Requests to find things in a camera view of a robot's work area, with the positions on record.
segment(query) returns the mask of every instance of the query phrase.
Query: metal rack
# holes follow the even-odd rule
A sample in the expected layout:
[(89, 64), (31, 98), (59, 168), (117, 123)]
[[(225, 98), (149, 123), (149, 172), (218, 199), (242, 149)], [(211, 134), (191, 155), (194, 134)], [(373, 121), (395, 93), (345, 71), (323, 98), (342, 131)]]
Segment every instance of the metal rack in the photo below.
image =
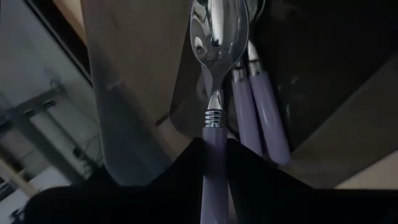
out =
[(17, 128), (36, 149), (56, 167), (72, 184), (80, 185), (85, 178), (67, 161), (51, 141), (30, 121), (30, 119), (43, 113), (54, 124), (63, 136), (73, 144), (74, 151), (78, 152), (78, 160), (94, 171), (98, 168), (96, 162), (85, 154), (83, 149), (65, 130), (65, 128), (47, 110), (57, 104), (57, 98), (65, 94), (64, 87), (55, 80), (51, 80), (52, 89), (35, 96), (17, 106), (12, 106), (0, 111), (0, 138), (10, 130)]

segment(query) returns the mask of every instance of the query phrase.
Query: purple plastic handle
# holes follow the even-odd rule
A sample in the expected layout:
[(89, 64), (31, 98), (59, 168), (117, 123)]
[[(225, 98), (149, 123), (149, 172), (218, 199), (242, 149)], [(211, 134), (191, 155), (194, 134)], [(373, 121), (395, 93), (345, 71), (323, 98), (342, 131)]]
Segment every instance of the purple plastic handle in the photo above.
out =
[(268, 73), (250, 76), (250, 81), (269, 157), (277, 164), (286, 165), (290, 150)]
[(226, 178), (226, 128), (203, 128), (206, 167), (203, 176), (200, 223), (228, 221), (228, 180)]
[(236, 116), (241, 142), (257, 155), (262, 156), (260, 134), (257, 127), (256, 109), (248, 78), (232, 83)]

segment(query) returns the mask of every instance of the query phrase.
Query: stainless steel spoon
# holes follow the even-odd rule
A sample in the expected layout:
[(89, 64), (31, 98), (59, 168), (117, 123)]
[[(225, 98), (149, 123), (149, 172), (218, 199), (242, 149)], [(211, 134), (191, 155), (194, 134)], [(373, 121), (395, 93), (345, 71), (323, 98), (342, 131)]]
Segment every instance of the stainless steel spoon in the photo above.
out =
[[(253, 24), (256, 22), (265, 4), (259, 6), (257, 0), (246, 0), (246, 4), (249, 11), (249, 22)], [(246, 68), (243, 62), (235, 64), (232, 68), (232, 76), (240, 140), (248, 149), (262, 156), (261, 139), (257, 128), (256, 107), (254, 106), (250, 80), (246, 75)]]
[[(266, 0), (246, 0), (249, 7), (250, 18), (255, 23), (261, 14)], [(254, 6), (257, 1), (262, 1), (261, 6), (256, 10)], [(282, 120), (279, 115), (278, 106), (274, 96), (268, 73), (261, 66), (259, 56), (254, 44), (249, 40), (249, 76), (257, 112), (260, 117), (262, 132), (266, 140), (268, 154), (271, 160), (279, 165), (286, 165), (290, 162), (290, 150), (286, 140)]]
[(248, 42), (248, 12), (244, 0), (194, 0), (190, 18), (193, 53), (212, 76), (203, 138), (207, 144), (201, 223), (228, 220), (225, 171), (225, 112), (220, 91), (228, 70), (241, 58)]

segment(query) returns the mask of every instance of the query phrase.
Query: cutlery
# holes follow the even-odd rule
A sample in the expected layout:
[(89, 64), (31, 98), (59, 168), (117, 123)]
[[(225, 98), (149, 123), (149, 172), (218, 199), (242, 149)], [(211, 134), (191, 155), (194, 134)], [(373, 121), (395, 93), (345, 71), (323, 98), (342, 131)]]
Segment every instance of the cutlery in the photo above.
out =
[[(253, 27), (265, 6), (265, 0), (259, 0), (262, 1), (259, 9), (256, 8), (258, 6), (257, 0), (246, 1), (251, 26)], [(250, 39), (248, 41), (248, 55), (249, 79), (269, 157), (279, 165), (286, 165), (290, 161), (289, 144), (284, 133), (269, 75), (261, 66), (257, 50)]]
[(203, 177), (201, 223), (228, 220), (228, 180), (225, 171), (225, 111), (222, 81), (241, 58), (248, 42), (248, 12), (244, 0), (194, 0), (190, 40), (197, 60), (211, 74), (211, 94), (205, 112), (203, 139), (206, 165)]
[(246, 74), (242, 59), (234, 65), (231, 72), (236, 118), (238, 119), (241, 143), (257, 155), (262, 156), (256, 108), (254, 106), (250, 80)]

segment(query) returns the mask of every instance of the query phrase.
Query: wooden surface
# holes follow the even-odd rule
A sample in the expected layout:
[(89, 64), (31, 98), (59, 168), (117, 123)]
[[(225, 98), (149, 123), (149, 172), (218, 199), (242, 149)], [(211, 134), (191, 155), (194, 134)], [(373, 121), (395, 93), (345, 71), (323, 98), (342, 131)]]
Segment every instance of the wooden surface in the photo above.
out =
[(53, 0), (53, 2), (85, 43), (86, 36), (80, 0)]

